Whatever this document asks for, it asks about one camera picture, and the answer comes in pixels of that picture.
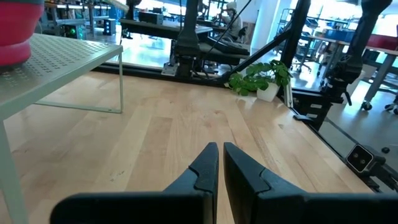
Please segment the person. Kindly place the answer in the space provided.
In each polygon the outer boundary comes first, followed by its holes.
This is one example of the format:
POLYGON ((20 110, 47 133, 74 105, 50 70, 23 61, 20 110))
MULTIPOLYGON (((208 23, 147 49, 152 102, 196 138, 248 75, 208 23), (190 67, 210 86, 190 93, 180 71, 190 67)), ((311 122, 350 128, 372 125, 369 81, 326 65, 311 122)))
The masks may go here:
POLYGON ((227 3, 224 11, 226 11, 227 16, 223 16, 223 12, 219 14, 219 17, 228 28, 224 36, 229 37, 233 42, 235 42, 239 39, 239 31, 243 28, 243 22, 237 12, 236 2, 227 3))

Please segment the green perforated metal shelf riser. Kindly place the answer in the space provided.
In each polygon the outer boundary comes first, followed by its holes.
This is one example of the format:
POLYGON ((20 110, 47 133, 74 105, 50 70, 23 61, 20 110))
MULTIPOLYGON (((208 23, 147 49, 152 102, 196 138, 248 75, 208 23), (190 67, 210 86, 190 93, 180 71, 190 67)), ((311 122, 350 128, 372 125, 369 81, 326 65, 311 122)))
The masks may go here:
POLYGON ((44 101, 59 88, 117 56, 123 47, 104 42, 34 34, 30 58, 19 65, 0 68, 0 191, 12 224, 28 224, 19 176, 12 158, 4 120, 36 104, 105 113, 123 109, 71 105, 44 101))

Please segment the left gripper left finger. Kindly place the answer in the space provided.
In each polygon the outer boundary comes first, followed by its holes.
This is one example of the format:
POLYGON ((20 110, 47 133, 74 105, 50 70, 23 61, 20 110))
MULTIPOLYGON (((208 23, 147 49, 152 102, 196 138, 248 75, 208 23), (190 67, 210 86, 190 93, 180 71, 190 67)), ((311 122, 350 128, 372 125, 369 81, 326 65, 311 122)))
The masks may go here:
POLYGON ((50 224, 215 224, 219 152, 215 142, 160 192, 80 193, 61 200, 50 224))

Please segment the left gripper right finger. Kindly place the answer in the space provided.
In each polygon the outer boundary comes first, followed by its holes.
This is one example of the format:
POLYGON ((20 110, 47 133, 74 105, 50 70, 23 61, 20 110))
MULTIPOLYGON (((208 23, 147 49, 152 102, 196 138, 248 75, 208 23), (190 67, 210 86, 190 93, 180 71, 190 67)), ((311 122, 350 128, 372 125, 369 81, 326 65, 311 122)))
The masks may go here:
POLYGON ((236 224, 398 224, 398 195, 306 192, 231 142, 223 160, 236 224))

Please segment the red collapsible bowl grey rim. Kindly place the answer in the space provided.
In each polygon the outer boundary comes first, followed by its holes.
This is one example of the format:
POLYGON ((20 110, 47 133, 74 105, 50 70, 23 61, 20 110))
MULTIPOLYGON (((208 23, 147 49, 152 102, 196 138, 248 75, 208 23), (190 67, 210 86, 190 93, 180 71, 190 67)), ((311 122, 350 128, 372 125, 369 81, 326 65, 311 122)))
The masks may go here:
POLYGON ((44 0, 0 0, 0 67, 24 63, 29 39, 44 11, 44 0))

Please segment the black desk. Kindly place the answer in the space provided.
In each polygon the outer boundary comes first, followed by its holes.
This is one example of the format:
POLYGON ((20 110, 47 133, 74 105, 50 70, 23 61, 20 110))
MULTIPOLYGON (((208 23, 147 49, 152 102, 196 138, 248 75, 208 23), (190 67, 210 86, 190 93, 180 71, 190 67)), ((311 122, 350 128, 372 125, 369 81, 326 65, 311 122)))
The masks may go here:
POLYGON ((135 34, 152 35, 185 42, 198 42, 206 38, 213 29, 197 24, 197 17, 188 13, 183 22, 163 21, 162 24, 154 24, 132 19, 120 19, 122 30, 135 34))

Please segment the green potted plant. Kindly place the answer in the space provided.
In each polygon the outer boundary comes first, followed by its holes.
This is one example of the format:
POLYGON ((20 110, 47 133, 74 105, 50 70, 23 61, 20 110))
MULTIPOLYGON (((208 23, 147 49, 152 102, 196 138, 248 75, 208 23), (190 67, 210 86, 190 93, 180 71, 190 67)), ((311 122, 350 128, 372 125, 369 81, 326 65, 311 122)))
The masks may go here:
POLYGON ((283 62, 271 60, 254 63, 246 68, 245 73, 231 74, 224 86, 240 96, 256 93, 258 99, 272 102, 278 91, 290 83, 291 78, 290 70, 283 62))

